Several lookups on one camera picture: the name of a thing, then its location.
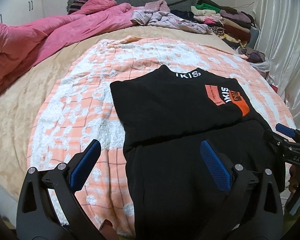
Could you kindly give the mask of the black shirt with orange print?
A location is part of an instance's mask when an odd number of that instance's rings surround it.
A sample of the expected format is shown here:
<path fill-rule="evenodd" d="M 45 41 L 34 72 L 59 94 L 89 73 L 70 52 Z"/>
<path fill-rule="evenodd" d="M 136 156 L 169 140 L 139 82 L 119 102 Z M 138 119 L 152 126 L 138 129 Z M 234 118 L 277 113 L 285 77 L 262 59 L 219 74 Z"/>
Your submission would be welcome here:
<path fill-rule="evenodd" d="M 266 169 L 283 191 L 285 163 L 263 137 L 270 126 L 237 80 L 163 65 L 110 90 L 125 130 L 137 239 L 230 239 L 253 218 Z M 204 140 L 231 174 L 229 193 L 200 156 Z"/>

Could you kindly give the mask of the white bag of clothes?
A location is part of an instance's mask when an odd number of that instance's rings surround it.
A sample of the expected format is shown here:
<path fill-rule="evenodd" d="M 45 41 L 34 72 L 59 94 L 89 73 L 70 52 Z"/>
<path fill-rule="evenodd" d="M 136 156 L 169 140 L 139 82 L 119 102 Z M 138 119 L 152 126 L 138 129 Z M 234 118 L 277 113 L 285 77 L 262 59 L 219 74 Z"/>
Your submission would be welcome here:
<path fill-rule="evenodd" d="M 249 47 L 238 47 L 236 52 L 239 55 L 246 56 L 246 61 L 249 62 L 249 64 L 261 75 L 266 76 L 269 73 L 270 61 L 263 52 L 251 49 Z"/>

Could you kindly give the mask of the stack of folded clothes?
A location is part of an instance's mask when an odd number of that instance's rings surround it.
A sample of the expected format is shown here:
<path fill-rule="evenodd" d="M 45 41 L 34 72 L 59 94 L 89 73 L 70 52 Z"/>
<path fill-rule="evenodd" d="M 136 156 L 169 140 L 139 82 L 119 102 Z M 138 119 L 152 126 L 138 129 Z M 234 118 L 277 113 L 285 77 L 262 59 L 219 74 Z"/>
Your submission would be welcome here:
<path fill-rule="evenodd" d="M 260 31 L 252 15 L 212 0 L 198 0 L 184 10 L 171 13 L 188 21 L 205 24 L 232 49 L 254 48 Z"/>

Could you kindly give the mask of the peach white patterned blanket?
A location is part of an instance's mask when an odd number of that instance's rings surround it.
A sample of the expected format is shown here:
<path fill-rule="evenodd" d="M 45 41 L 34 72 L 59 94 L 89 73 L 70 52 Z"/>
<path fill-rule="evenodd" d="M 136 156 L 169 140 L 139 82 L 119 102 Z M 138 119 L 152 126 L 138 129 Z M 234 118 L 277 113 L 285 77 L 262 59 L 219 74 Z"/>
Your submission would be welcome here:
<path fill-rule="evenodd" d="M 294 127 L 282 99 L 253 67 L 221 40 L 204 35 L 200 41 L 184 38 L 108 38 L 90 47 L 69 64 L 35 119 L 27 162 L 39 170 L 68 162 L 93 139 L 102 146 L 101 159 L 76 196 L 96 226 L 105 219 L 117 233 L 132 238 L 134 208 L 128 193 L 122 147 L 125 132 L 114 109 L 110 84 L 147 74 L 162 64 L 174 72 L 196 68 L 236 78 L 254 109 L 274 127 Z"/>

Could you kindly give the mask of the tan plush bedspread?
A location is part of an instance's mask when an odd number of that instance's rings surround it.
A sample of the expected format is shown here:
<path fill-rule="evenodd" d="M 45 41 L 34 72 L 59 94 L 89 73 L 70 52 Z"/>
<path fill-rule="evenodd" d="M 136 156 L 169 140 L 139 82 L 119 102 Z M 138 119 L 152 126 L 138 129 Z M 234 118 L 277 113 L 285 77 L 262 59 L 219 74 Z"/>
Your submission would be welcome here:
<path fill-rule="evenodd" d="M 31 68 L 0 95 L 0 186 L 13 200 L 19 197 L 26 173 L 27 148 L 35 118 L 56 81 L 63 78 L 71 64 L 98 41 L 120 40 L 128 35 L 166 37 L 233 52 L 216 35 L 161 27 L 129 27 L 72 44 Z"/>

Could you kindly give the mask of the white satin curtain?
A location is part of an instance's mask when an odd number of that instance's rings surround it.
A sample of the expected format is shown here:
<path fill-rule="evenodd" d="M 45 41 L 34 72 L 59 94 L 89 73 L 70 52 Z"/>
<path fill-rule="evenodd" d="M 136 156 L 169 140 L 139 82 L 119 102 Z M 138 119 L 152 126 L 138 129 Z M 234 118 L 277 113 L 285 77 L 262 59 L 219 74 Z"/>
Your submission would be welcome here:
<path fill-rule="evenodd" d="M 257 50 L 270 60 L 270 77 L 300 130 L 300 0 L 256 0 Z"/>

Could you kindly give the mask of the pink quilt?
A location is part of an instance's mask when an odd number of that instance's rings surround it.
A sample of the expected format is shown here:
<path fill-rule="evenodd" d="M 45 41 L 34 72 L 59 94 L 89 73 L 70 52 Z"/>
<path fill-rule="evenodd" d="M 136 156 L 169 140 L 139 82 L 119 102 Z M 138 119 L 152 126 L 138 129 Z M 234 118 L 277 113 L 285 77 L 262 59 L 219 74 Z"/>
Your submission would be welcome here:
<path fill-rule="evenodd" d="M 46 17 L 17 27 L 0 23 L 0 94 L 62 48 L 131 27 L 134 10 L 129 3 L 88 0 L 70 15 Z"/>

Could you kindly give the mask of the striped dark garment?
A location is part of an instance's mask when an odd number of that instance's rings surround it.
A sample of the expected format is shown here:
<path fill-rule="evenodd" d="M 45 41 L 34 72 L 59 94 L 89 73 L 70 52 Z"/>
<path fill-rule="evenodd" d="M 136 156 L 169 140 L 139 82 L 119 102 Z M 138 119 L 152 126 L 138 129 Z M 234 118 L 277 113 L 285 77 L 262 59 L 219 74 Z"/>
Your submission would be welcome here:
<path fill-rule="evenodd" d="M 81 9 L 81 7 L 87 3 L 88 0 L 74 0 L 70 5 L 68 6 L 68 15 L 73 14 L 74 12 L 77 12 Z"/>

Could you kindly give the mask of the lilac crumpled garment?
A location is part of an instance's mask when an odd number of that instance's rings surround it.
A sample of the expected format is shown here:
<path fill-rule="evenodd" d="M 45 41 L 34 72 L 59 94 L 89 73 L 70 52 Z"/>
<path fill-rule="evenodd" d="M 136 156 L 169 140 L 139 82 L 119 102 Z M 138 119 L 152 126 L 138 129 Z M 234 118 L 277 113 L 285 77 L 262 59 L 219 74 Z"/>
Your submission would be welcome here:
<path fill-rule="evenodd" d="M 212 34 L 206 24 L 195 23 L 172 14 L 165 0 L 148 2 L 143 7 L 137 7 L 130 20 L 141 26 L 177 29 L 203 35 Z"/>

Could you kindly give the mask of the white wardrobe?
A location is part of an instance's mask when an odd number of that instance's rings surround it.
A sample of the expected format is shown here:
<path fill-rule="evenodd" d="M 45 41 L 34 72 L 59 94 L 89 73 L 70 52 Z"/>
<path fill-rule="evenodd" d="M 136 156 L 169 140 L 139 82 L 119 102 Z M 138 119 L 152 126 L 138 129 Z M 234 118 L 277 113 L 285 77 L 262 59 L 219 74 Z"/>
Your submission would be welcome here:
<path fill-rule="evenodd" d="M 19 26 L 44 17 L 43 0 L 0 0 L 0 23 Z"/>

